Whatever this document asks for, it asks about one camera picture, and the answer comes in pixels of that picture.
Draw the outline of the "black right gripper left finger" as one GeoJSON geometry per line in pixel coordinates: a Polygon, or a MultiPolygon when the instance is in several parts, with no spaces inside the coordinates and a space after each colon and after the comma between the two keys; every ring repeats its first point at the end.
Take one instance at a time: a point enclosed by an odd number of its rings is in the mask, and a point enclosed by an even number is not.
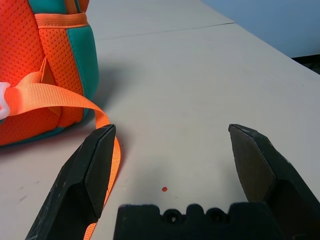
{"type": "Polygon", "coordinates": [[[60,169],[28,240],[82,240],[101,217],[111,176],[116,127],[94,130],[60,169]]]}

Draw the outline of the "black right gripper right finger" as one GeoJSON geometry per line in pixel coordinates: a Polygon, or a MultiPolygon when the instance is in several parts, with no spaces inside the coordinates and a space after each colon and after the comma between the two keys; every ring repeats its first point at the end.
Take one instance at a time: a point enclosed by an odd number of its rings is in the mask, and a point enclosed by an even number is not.
{"type": "Polygon", "coordinates": [[[267,204],[286,240],[318,240],[320,202],[293,165],[257,130],[230,124],[228,131],[247,200],[267,204]]]}

